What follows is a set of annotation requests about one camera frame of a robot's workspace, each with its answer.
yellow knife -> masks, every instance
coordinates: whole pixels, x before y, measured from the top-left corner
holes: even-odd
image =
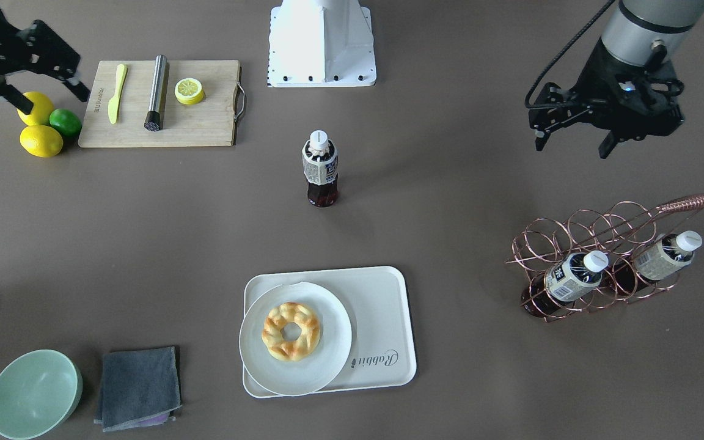
[[[115,68],[115,95],[108,102],[108,119],[110,123],[115,123],[118,120],[118,103],[121,100],[121,87],[123,87],[123,79],[127,77],[127,65],[119,64]]]

wooden cutting board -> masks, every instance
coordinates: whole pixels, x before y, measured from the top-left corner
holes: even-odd
[[[108,120],[115,93],[116,66],[126,64],[118,120]],[[149,109],[155,61],[100,61],[78,145],[84,148],[225,147],[235,144],[235,98],[241,65],[228,61],[168,61],[162,129],[143,128]],[[206,97],[185,106],[176,100],[175,84],[196,78]]]

table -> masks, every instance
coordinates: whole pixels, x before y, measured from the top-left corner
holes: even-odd
[[[53,348],[86,379],[59,438],[704,438],[704,246],[673,292],[546,324],[518,306],[509,246],[536,217],[704,192],[704,17],[681,47],[686,123],[597,157],[574,126],[534,151],[523,95],[600,2],[362,3],[378,81],[268,89],[278,2],[0,0],[102,59],[238,59],[234,147],[81,150],[18,144],[0,102],[0,371]],[[604,16],[546,79],[571,86]],[[59,108],[57,81],[9,78]],[[299,148],[340,148],[341,198],[306,201]],[[704,237],[704,212],[687,223]],[[241,385],[243,287],[262,273],[393,265],[405,275],[418,373],[403,386],[257,400]],[[178,345],[184,407],[157,428],[92,424],[101,356]]]

blue denim cloth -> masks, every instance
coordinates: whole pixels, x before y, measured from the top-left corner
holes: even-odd
[[[181,407],[175,348],[116,351],[103,356],[95,423],[103,432],[165,423]]]

white bottle cap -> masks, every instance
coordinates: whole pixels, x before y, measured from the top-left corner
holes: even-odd
[[[328,148],[328,134],[321,130],[315,130],[308,137],[308,147],[318,153],[324,153]]]
[[[675,237],[675,244],[684,252],[692,252],[702,246],[702,237],[694,231],[684,231]]]
[[[607,267],[610,261],[602,251],[590,251],[583,257],[583,265],[594,273],[598,273]]]

